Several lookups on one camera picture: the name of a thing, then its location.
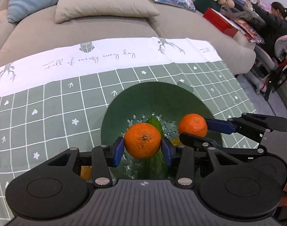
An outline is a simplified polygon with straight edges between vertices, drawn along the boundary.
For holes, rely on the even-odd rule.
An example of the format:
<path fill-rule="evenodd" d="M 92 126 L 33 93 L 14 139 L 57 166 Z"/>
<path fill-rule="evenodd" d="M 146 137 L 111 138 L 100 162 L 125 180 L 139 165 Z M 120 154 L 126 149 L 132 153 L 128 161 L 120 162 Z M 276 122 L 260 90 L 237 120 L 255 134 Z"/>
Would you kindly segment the orange mandarin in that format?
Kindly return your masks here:
<path fill-rule="evenodd" d="M 148 159 L 159 151 L 161 133 L 151 124 L 132 125 L 124 136 L 127 152 L 136 159 Z"/>
<path fill-rule="evenodd" d="M 192 113 L 182 117 L 178 124 L 178 133 L 189 133 L 205 137 L 208 132 L 206 120 L 198 114 Z"/>
<path fill-rule="evenodd" d="M 92 179 L 92 167 L 91 166 L 82 166 L 80 177 L 83 180 L 91 180 Z"/>

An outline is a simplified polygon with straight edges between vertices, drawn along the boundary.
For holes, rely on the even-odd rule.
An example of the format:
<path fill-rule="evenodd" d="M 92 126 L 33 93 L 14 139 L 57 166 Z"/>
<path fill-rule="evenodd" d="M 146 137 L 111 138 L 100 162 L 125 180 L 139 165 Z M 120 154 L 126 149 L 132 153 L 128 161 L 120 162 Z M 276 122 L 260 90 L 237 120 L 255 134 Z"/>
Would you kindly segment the orange mandarin on table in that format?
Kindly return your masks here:
<path fill-rule="evenodd" d="M 92 167 L 91 166 L 82 166 L 80 177 L 83 180 L 91 180 L 92 179 Z"/>

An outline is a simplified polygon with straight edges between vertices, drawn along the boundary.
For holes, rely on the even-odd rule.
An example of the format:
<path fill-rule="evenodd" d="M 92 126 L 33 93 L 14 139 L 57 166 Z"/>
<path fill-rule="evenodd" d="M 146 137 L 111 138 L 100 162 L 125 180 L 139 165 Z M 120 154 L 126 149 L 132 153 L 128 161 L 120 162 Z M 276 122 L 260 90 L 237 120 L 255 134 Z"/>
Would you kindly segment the yellow pear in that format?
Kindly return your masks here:
<path fill-rule="evenodd" d="M 183 145 L 179 138 L 175 138 L 175 139 L 171 140 L 171 143 L 173 146 Z"/>

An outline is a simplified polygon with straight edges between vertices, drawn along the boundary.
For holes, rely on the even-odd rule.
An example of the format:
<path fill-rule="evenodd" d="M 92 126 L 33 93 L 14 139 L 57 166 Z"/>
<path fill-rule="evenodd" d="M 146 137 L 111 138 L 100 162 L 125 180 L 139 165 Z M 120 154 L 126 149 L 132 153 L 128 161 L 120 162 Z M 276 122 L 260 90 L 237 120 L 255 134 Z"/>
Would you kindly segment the green cucumber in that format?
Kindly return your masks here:
<path fill-rule="evenodd" d="M 138 177 L 140 179 L 165 179 L 167 178 L 167 165 L 161 148 L 151 158 L 139 161 Z"/>

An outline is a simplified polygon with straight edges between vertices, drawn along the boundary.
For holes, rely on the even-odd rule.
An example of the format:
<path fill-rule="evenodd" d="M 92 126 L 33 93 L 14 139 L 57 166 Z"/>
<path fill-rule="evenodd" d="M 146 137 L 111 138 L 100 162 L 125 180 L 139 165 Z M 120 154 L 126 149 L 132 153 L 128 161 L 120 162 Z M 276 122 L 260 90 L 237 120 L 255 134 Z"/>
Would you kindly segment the dark green colander bowl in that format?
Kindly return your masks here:
<path fill-rule="evenodd" d="M 185 84 L 147 82 L 122 91 L 109 105 L 101 129 L 102 144 L 112 145 L 134 124 L 154 118 L 160 122 L 164 137 L 178 138 L 178 124 L 191 113 L 213 119 L 210 109 Z M 115 179 L 140 179 L 139 161 L 124 152 L 117 168 L 110 168 Z"/>

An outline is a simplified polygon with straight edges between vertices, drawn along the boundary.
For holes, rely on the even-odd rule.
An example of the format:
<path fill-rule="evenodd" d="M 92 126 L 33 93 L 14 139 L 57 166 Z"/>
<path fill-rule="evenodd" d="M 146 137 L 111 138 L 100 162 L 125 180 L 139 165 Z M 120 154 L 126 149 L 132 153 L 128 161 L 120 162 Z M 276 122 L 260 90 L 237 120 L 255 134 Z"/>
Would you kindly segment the green grid tablecloth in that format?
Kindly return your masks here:
<path fill-rule="evenodd" d="M 202 40 L 112 38 L 57 47 L 0 68 L 0 225 L 12 217 L 5 190 L 70 147 L 101 144 L 103 115 L 142 82 L 186 88 L 217 119 L 255 107 L 214 47 Z"/>

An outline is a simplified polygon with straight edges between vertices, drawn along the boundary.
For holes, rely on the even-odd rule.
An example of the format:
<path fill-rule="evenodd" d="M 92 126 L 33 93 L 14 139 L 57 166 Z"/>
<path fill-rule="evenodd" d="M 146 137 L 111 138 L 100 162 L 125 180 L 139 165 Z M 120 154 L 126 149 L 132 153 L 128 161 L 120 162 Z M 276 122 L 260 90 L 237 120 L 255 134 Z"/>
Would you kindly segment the grey office chair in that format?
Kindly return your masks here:
<path fill-rule="evenodd" d="M 287 35 L 279 37 L 274 45 L 274 57 L 261 47 L 254 48 L 256 61 L 251 68 L 256 92 L 265 99 L 287 80 Z"/>

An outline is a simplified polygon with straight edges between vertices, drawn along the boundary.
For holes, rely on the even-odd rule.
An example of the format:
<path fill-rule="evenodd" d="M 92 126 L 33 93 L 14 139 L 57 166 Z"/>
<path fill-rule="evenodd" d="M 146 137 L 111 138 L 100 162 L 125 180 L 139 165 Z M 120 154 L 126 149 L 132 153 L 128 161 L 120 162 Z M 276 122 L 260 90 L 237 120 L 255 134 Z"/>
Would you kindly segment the magazines pile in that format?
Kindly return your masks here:
<path fill-rule="evenodd" d="M 245 20 L 235 17 L 226 17 L 225 20 L 231 25 L 233 29 L 237 29 L 238 31 L 240 31 L 250 42 L 255 42 L 256 44 L 264 43 L 264 39 Z"/>

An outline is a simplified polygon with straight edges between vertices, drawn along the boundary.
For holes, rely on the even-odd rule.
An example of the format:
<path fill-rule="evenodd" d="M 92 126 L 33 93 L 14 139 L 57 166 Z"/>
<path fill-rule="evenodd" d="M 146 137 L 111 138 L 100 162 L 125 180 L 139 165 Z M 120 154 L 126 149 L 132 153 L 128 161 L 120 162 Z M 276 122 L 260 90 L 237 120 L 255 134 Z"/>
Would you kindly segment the seated person in black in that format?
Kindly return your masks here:
<path fill-rule="evenodd" d="M 252 4 L 255 12 L 265 21 L 266 25 L 258 30 L 264 39 L 261 48 L 272 58 L 275 56 L 274 46 L 278 38 L 287 35 L 287 8 L 280 2 L 271 4 L 271 12 L 263 10 L 258 4 Z"/>

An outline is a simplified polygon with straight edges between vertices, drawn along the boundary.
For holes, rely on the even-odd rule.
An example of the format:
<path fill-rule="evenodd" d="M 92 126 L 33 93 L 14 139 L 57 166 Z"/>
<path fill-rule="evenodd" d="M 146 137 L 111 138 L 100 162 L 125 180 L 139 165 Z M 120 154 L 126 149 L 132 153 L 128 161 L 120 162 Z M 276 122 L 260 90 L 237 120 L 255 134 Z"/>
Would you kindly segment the red box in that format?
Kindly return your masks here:
<path fill-rule="evenodd" d="M 211 24 L 213 24 L 223 34 L 228 35 L 232 38 L 239 31 L 239 29 L 236 28 L 226 17 L 224 17 L 224 15 L 212 8 L 208 8 L 205 11 L 203 17 Z"/>

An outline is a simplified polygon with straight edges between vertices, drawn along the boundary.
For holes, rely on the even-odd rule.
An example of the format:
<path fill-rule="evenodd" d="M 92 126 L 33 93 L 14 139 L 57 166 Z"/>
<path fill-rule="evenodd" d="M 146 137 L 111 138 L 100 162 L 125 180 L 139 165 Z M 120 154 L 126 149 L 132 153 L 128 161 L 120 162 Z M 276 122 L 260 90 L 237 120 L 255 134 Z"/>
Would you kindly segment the dark green bag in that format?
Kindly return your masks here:
<path fill-rule="evenodd" d="M 221 5 L 218 3 L 218 1 L 219 0 L 195 0 L 194 5 L 196 9 L 203 14 L 208 8 L 212 8 L 219 12 L 221 10 Z"/>

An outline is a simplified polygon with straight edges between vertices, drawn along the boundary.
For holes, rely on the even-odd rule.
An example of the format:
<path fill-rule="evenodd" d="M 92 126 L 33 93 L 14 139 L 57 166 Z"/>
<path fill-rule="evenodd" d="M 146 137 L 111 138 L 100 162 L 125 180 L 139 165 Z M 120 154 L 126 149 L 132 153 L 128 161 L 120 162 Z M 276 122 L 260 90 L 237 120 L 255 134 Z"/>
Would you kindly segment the beige sofa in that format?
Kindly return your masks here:
<path fill-rule="evenodd" d="M 152 18 L 95 16 L 55 22 L 55 7 L 45 8 L 18 24 L 7 20 L 9 0 L 0 2 L 0 67 L 12 61 L 57 47 L 105 38 L 162 37 L 206 40 L 234 75 L 247 73 L 254 64 L 254 43 L 237 34 L 229 37 L 200 12 L 155 3 Z"/>

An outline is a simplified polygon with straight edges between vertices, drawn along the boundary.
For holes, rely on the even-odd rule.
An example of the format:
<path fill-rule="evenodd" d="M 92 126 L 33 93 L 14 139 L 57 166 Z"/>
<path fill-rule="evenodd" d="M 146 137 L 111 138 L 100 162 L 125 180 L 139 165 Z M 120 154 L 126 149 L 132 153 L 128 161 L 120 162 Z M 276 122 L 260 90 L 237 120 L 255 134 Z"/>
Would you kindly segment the beige cushion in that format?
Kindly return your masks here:
<path fill-rule="evenodd" d="M 55 22 L 87 16 L 155 17 L 158 10 L 148 0 L 59 0 Z"/>

